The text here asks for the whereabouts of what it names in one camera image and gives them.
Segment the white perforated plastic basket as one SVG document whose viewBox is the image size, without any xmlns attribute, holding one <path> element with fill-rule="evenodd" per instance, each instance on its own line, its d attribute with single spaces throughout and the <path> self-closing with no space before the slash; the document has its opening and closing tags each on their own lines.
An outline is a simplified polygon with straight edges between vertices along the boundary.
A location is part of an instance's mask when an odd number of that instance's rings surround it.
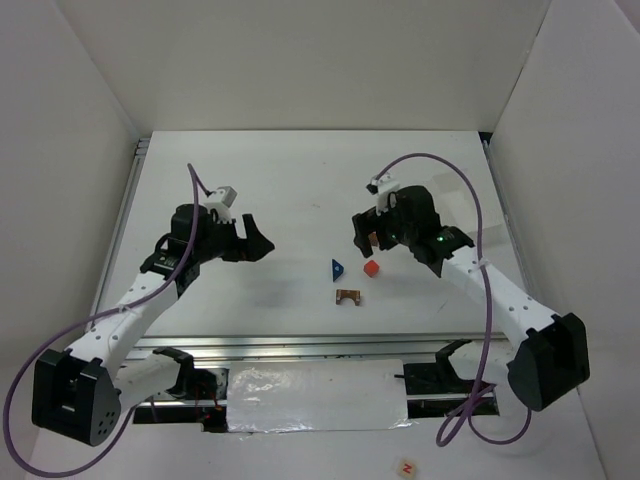
<svg viewBox="0 0 640 480">
<path fill-rule="evenodd" d="M 483 217 L 483 245 L 493 246 L 507 241 L 502 208 L 490 175 L 479 169 L 463 170 L 476 191 Z M 465 182 L 455 173 L 434 175 L 426 183 L 442 223 L 457 226 L 473 240 L 477 238 L 477 211 L 473 196 Z"/>
</svg>

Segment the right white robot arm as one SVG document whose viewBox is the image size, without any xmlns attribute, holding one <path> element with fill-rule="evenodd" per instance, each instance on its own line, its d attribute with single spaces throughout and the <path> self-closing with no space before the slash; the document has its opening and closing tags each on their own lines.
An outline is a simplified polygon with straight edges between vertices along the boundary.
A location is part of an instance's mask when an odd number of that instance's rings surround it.
<svg viewBox="0 0 640 480">
<path fill-rule="evenodd" d="M 554 312 L 482 260 L 475 241 L 442 224 L 425 187 L 374 181 L 367 189 L 375 205 L 352 218 L 363 256 L 373 254 L 371 235 L 382 250 L 404 245 L 437 277 L 490 303 L 494 324 L 515 349 L 508 384 L 526 407 L 540 412 L 589 379 L 587 332 L 577 315 Z"/>
</svg>

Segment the brown arch wood block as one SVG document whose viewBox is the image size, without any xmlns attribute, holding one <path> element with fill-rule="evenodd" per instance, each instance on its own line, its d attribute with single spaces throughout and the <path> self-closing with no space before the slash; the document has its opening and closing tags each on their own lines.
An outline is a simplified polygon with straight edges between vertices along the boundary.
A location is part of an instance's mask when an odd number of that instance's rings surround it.
<svg viewBox="0 0 640 480">
<path fill-rule="evenodd" d="M 335 303 L 341 305 L 347 300 L 351 300 L 355 306 L 359 306 L 361 304 L 361 292 L 359 290 L 337 289 Z"/>
</svg>

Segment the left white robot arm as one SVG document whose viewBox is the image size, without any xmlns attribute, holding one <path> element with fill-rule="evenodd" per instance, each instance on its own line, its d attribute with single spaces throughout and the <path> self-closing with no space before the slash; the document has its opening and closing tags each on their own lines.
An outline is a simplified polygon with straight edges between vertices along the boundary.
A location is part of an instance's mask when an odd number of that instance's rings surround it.
<svg viewBox="0 0 640 480">
<path fill-rule="evenodd" d="M 46 349 L 38 357 L 33 424 L 98 446 L 124 411 L 147 398 L 192 393 L 197 370 L 192 355 L 182 350 L 159 347 L 135 366 L 124 362 L 150 326 L 196 281 L 202 264 L 215 259 L 257 262 L 274 250 L 252 215 L 243 215 L 242 221 L 246 235 L 239 237 L 235 222 L 221 219 L 213 207 L 177 207 L 169 232 L 143 261 L 113 311 L 64 350 Z"/>
</svg>

